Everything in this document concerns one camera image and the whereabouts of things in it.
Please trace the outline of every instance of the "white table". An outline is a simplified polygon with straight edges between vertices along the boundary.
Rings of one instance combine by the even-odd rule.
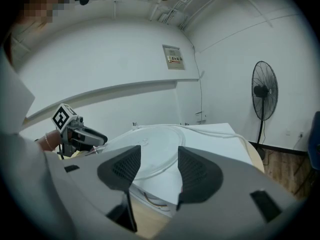
[[[192,127],[225,133],[235,133],[228,123],[193,125]],[[252,165],[251,159],[238,137],[214,137],[182,127],[178,128],[184,133],[185,147],[208,151]],[[182,178],[178,169],[178,161],[161,174],[149,179],[134,180],[133,184],[159,199],[177,205],[178,196],[182,187]]]

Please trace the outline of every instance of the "wooden floor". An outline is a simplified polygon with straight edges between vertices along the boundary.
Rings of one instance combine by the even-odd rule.
[[[281,153],[265,149],[263,160],[264,172],[270,178],[280,183],[285,189],[294,194],[311,170],[310,160],[307,157],[296,175],[294,172],[304,159],[301,155]],[[311,190],[307,181],[303,188],[295,195],[300,200],[306,198]]]

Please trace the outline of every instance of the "ceiling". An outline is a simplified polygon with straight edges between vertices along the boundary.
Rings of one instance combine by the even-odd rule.
[[[210,0],[90,0],[86,5],[70,0],[53,11],[52,23],[41,28],[37,22],[17,25],[12,32],[13,65],[19,68],[32,50],[53,33],[73,24],[97,18],[128,17],[158,21],[183,28],[191,16]]]

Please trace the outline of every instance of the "white wall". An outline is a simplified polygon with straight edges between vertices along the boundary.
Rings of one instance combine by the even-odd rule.
[[[69,105],[83,117],[84,125],[105,134],[109,140],[129,131],[133,122],[139,125],[179,124],[176,83],[144,84],[103,91],[72,101]],[[50,118],[20,132],[35,140],[54,130]]]
[[[313,116],[320,110],[318,43],[290,0],[253,1],[272,27],[246,0],[216,0],[186,30],[204,71],[207,123],[227,122],[257,141],[260,122],[252,105],[251,77],[255,64],[266,61],[277,77],[279,94],[265,124],[264,144],[292,149],[304,132],[295,149],[305,151]]]
[[[185,70],[168,70],[162,45],[180,48]],[[94,90],[199,78],[192,46],[176,27],[107,19],[83,22],[53,35],[34,49],[18,73],[35,95],[28,117]]]

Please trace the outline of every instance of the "round glass plate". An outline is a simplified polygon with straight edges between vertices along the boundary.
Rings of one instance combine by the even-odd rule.
[[[134,180],[160,174],[178,159],[178,146],[185,144],[184,133],[172,126],[145,126],[128,131],[107,142],[104,152],[127,146],[141,146],[141,165]]]

